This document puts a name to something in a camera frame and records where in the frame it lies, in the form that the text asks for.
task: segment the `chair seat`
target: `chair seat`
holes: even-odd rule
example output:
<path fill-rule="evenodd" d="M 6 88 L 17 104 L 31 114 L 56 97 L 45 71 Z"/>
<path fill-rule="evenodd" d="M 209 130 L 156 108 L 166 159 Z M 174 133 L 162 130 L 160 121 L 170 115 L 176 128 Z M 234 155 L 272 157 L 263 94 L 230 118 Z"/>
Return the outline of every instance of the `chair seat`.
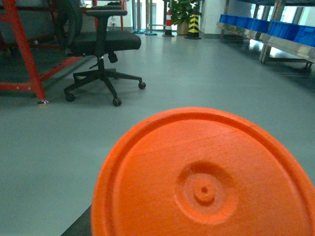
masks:
<path fill-rule="evenodd" d="M 71 50 L 75 56 L 83 54 L 94 55 L 96 32 L 84 32 L 75 37 Z M 107 31 L 105 54 L 109 51 L 137 50 L 141 46 L 141 39 L 128 31 Z"/>

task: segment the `orange disc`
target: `orange disc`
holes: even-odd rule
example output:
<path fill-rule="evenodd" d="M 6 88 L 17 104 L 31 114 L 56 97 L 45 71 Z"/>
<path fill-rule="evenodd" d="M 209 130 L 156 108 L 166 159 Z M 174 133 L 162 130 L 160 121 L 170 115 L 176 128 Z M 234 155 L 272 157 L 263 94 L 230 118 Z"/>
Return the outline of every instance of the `orange disc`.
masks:
<path fill-rule="evenodd" d="M 129 130 L 99 173 L 94 236 L 315 236 L 315 188 L 270 134 L 207 108 Z"/>

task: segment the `blue storage bin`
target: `blue storage bin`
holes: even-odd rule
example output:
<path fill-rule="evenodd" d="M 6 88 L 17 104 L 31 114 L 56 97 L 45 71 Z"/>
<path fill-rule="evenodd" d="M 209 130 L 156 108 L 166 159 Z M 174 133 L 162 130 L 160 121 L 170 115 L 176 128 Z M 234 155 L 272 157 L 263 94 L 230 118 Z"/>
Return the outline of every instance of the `blue storage bin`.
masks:
<path fill-rule="evenodd" d="M 294 42 L 315 47 L 315 27 L 300 26 Z"/>
<path fill-rule="evenodd" d="M 226 22 L 229 25 L 236 25 L 237 16 L 226 15 Z"/>
<path fill-rule="evenodd" d="M 248 24 L 248 29 L 261 33 L 267 33 L 269 27 L 269 21 L 259 20 L 251 18 Z"/>
<path fill-rule="evenodd" d="M 293 41 L 299 32 L 300 26 L 280 21 L 271 21 L 269 35 Z"/>
<path fill-rule="evenodd" d="M 283 30 L 283 24 L 281 21 L 271 21 L 271 26 L 268 31 L 268 34 L 274 37 L 280 37 L 282 30 Z"/>
<path fill-rule="evenodd" d="M 221 14 L 219 22 L 226 23 L 226 14 Z"/>
<path fill-rule="evenodd" d="M 237 21 L 236 21 L 236 26 L 247 29 L 249 21 L 250 21 L 249 17 L 238 16 Z"/>

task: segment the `office chair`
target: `office chair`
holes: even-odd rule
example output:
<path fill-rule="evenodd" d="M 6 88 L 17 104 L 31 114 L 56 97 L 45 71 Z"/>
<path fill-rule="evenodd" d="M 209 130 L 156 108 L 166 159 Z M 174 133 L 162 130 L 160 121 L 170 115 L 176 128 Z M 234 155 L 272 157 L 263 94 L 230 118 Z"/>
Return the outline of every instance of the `office chair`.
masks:
<path fill-rule="evenodd" d="M 61 48 L 70 50 L 73 56 L 90 56 L 97 58 L 97 63 L 90 67 L 98 67 L 97 70 L 74 73 L 74 84 L 64 89 L 65 99 L 72 102 L 75 96 L 70 93 L 81 86 L 100 79 L 105 82 L 108 89 L 114 96 L 114 106 L 120 106 L 122 101 L 109 78 L 138 80 L 139 88 L 144 89 L 146 84 L 141 77 L 116 72 L 116 69 L 104 68 L 104 55 L 108 54 L 111 63 L 117 62 L 115 51 L 137 50 L 140 48 L 141 40 L 138 36 L 128 31 L 107 31 L 108 18 L 111 16 L 126 15 L 126 10 L 120 6 L 94 6 L 88 10 L 88 16 L 98 19 L 97 32 L 81 32 L 82 10 L 78 0 L 57 0 L 58 15 L 56 17 L 56 35 Z M 68 21 L 68 31 L 64 26 Z"/>

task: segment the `green leaves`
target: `green leaves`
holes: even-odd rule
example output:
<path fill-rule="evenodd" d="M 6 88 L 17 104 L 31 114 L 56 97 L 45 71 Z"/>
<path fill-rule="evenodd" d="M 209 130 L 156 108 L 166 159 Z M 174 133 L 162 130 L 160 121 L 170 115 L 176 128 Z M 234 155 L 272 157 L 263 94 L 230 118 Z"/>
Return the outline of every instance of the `green leaves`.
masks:
<path fill-rule="evenodd" d="M 186 22 L 189 24 L 190 17 L 194 8 L 197 9 L 199 15 L 201 15 L 200 9 L 200 0 L 173 0 L 172 1 L 172 23 L 174 25 L 178 23 Z"/>

